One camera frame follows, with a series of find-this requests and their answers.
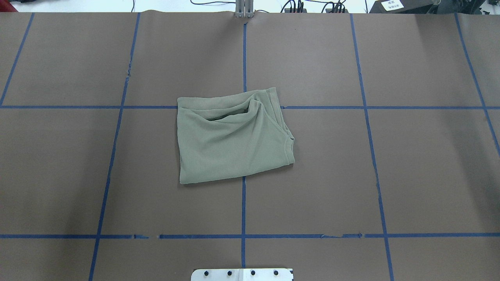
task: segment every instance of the green shirt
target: green shirt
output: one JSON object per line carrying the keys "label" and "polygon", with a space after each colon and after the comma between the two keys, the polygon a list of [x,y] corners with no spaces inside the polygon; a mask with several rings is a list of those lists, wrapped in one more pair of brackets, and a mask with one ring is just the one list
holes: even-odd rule
{"label": "green shirt", "polygon": [[248,176],[295,162],[276,88],[177,99],[180,183]]}

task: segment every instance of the metal bracket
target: metal bracket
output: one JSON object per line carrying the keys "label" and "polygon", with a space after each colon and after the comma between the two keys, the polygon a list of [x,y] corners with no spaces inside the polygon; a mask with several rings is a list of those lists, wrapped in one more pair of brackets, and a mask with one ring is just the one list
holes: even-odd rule
{"label": "metal bracket", "polygon": [[293,281],[291,268],[196,269],[191,281]]}
{"label": "metal bracket", "polygon": [[235,0],[237,18],[253,18],[254,17],[254,0]]}

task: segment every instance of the red object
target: red object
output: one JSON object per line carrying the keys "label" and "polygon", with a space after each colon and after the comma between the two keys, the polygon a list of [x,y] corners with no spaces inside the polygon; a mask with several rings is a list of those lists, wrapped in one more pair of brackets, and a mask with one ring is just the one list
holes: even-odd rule
{"label": "red object", "polygon": [[0,12],[17,12],[9,0],[0,0]]}

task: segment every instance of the white label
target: white label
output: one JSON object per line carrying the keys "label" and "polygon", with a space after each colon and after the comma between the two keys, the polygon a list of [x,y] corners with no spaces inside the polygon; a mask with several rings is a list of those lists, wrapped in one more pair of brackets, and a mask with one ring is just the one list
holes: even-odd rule
{"label": "white label", "polygon": [[402,9],[405,7],[405,6],[403,6],[403,4],[401,4],[400,0],[385,1],[385,2],[382,2],[381,4],[386,11]]}

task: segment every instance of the grid line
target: grid line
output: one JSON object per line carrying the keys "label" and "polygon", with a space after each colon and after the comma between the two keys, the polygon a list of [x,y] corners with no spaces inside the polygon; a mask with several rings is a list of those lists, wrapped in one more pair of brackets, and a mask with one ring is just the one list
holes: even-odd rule
{"label": "grid line", "polygon": [[[247,24],[243,24],[243,92],[247,91]],[[246,240],[247,234],[247,177],[241,178],[241,268],[247,266]]]}
{"label": "grid line", "polygon": [[3,88],[3,93],[1,94],[1,97],[0,97],[0,106],[4,103],[5,96],[7,95],[7,90],[9,89],[9,84],[11,83],[12,75],[14,74],[14,71],[16,70],[19,56],[21,55],[21,51],[23,50],[23,46],[25,45],[25,41],[26,41],[26,38],[28,37],[28,32],[30,32],[30,27],[31,27],[31,24],[33,22],[34,17],[35,17],[35,13],[32,12],[31,16],[29,17],[28,25],[26,26],[26,31],[24,31],[24,35],[22,37],[21,44],[19,45],[19,49],[17,50],[17,54],[15,55],[14,63],[12,64],[12,67],[10,68],[10,73],[8,74],[7,82],[5,83],[5,87]]}
{"label": "grid line", "polygon": [[140,19],[141,19],[141,13],[137,13],[137,18],[135,20],[135,30],[134,30],[133,39],[132,39],[132,47],[130,48],[130,60],[128,62],[128,71],[127,71],[127,76],[125,78],[125,83],[123,85],[123,94],[121,96],[120,111],[118,113],[118,121],[116,123],[116,131],[114,133],[113,148],[111,150],[111,159],[109,160],[109,168],[107,170],[106,186],[104,188],[104,196],[102,198],[102,206],[100,209],[99,224],[97,226],[97,237],[95,238],[95,245],[94,245],[94,251],[93,251],[93,255],[92,255],[92,263],[90,265],[90,273],[88,275],[88,281],[92,281],[92,279],[94,278],[94,269],[96,268],[97,254],[98,254],[98,250],[99,250],[99,242],[101,240],[101,231],[103,229],[104,214],[106,211],[106,202],[108,200],[108,193],[110,190],[111,172],[113,170],[113,164],[115,162],[115,155],[116,155],[116,151],[117,151],[118,133],[120,132],[120,125],[122,123],[122,115],[124,112],[125,98],[127,97],[127,88],[129,86],[130,70],[132,68],[132,60],[134,58],[134,50],[136,47],[137,32],[139,29]]}
{"label": "grid line", "polygon": [[[0,239],[149,239],[140,234],[0,234]],[[456,238],[500,237],[500,232],[435,232],[435,233],[352,233],[342,236],[325,234],[160,234],[156,238],[170,239],[361,239],[361,238]]]}
{"label": "grid line", "polygon": [[486,121],[488,123],[489,131],[491,132],[491,136],[493,137],[493,142],[495,143],[496,152],[500,157],[500,145],[497,139],[497,135],[495,134],[495,130],[493,129],[492,121],[490,120],[490,115],[488,114],[488,109],[486,108],[485,99],[483,98],[483,93],[481,92],[481,88],[479,87],[478,78],[476,77],[476,72],[474,71],[474,67],[472,66],[471,58],[469,57],[469,52],[467,52],[466,43],[464,41],[464,36],[462,35],[462,28],[460,27],[459,16],[455,13],[455,22],[456,28],[458,30],[458,36],[460,37],[460,42],[462,44],[463,53],[465,55],[465,59],[467,60],[467,64],[470,69],[470,74],[472,75],[472,79],[474,80],[475,89],[477,90],[477,95],[481,100],[482,109],[484,111],[484,115],[486,116]]}
{"label": "grid line", "polygon": [[[0,105],[0,109],[120,109],[121,105]],[[367,105],[368,110],[500,110],[500,106]],[[177,109],[177,105],[124,105],[123,109]],[[364,110],[362,105],[288,105],[283,110]]]}
{"label": "grid line", "polygon": [[349,14],[349,17],[350,17],[350,27],[352,30],[352,41],[354,43],[354,53],[356,55],[356,65],[357,65],[357,74],[359,77],[359,87],[361,89],[361,98],[363,100],[364,119],[366,121],[366,130],[368,133],[368,142],[370,145],[371,162],[373,164],[373,170],[375,172],[376,189],[378,192],[378,208],[380,211],[380,220],[382,223],[383,241],[385,244],[385,255],[387,257],[387,267],[389,270],[389,278],[391,281],[394,281],[393,262],[391,259],[391,248],[389,246],[389,239],[387,237],[386,216],[384,213],[384,203],[382,202],[382,192],[380,189],[379,172],[377,170],[377,160],[375,158],[375,149],[374,149],[374,144],[373,144],[373,139],[372,139],[372,129],[370,127],[370,118],[368,115],[367,99],[365,96],[365,85],[363,84],[363,76],[361,73],[360,54],[358,51],[358,43],[356,41],[356,29],[354,26],[353,14],[352,13]]}
{"label": "grid line", "polygon": [[[99,248],[100,239],[147,239],[148,237],[138,234],[101,234],[102,225],[104,220],[104,213],[106,209],[106,201],[108,197],[109,185],[111,181],[111,171],[113,167],[114,157],[116,153],[116,143],[118,139],[118,133],[120,130],[122,115],[124,109],[177,109],[176,105],[125,105],[125,98],[127,94],[127,87],[130,77],[130,71],[132,67],[132,58],[134,54],[135,43],[137,39],[139,21],[140,21],[140,13],[137,14],[134,36],[132,41],[132,47],[130,51],[130,61],[128,65],[127,77],[125,78],[125,84],[123,88],[123,94],[121,99],[121,105],[2,105],[5,99],[10,81],[14,74],[17,61],[21,54],[22,48],[26,41],[29,29],[33,22],[35,13],[31,14],[30,20],[26,27],[26,31],[24,33],[23,39],[19,46],[16,58],[12,65],[9,77],[5,84],[2,96],[0,98],[0,109],[120,109],[118,115],[118,121],[115,131],[115,137],[113,141],[113,147],[111,151],[111,159],[108,168],[108,175],[106,178],[106,186],[104,190],[103,202],[101,206],[101,213],[99,217],[99,224],[97,228],[97,234],[0,234],[0,239],[95,239],[94,245],[94,253],[92,256],[92,265],[89,274],[89,280],[93,279],[93,273],[95,269],[97,253]],[[483,95],[478,84],[476,74],[474,72],[474,68],[472,66],[471,60],[469,58],[467,48],[463,39],[460,22],[457,14],[455,13],[455,21],[460,37],[460,41],[464,50],[464,54],[469,65],[471,75],[473,77],[477,93],[479,95],[481,105],[482,106],[368,106],[365,96],[363,77],[361,73],[361,65],[359,58],[359,51],[356,41],[356,33],[355,33],[355,25],[353,15],[350,15],[351,21],[351,29],[354,43],[354,51],[356,56],[356,63],[358,69],[359,83],[361,89],[361,96],[363,100],[363,106],[350,106],[350,105],[331,105],[331,106],[301,106],[301,105],[292,105],[292,106],[282,106],[282,109],[317,109],[317,110],[363,110],[365,114],[366,128],[368,134],[368,141],[370,144],[370,152],[373,163],[373,168],[375,172],[376,178],[376,187],[378,191],[378,202],[379,202],[379,210],[381,215],[381,224],[383,233],[355,233],[355,234],[344,234],[343,236],[327,236],[324,234],[246,234],[246,177],[242,177],[242,206],[241,206],[241,234],[160,234],[158,239],[241,239],[241,266],[245,268],[245,240],[246,239],[355,239],[355,238],[370,238],[370,239],[384,239],[386,256],[388,262],[389,276],[390,279],[394,280],[393,268],[392,268],[392,260],[390,254],[389,247],[389,239],[388,238],[456,238],[456,237],[500,237],[500,232],[447,232],[447,233],[387,233],[387,227],[385,222],[385,214],[384,207],[382,201],[382,193],[380,188],[379,176],[377,171],[377,163],[375,158],[375,150],[373,145],[373,139],[370,128],[369,121],[369,110],[483,110],[488,121],[488,126],[491,131],[493,140],[495,142],[496,150],[498,155],[500,156],[500,147],[498,143],[498,139],[496,137],[495,131],[492,126],[492,122],[490,120],[488,110],[500,110],[500,106],[486,106],[485,101],[483,99]],[[246,46],[247,44],[247,23],[243,25],[243,91],[247,91],[247,69],[246,69]]]}

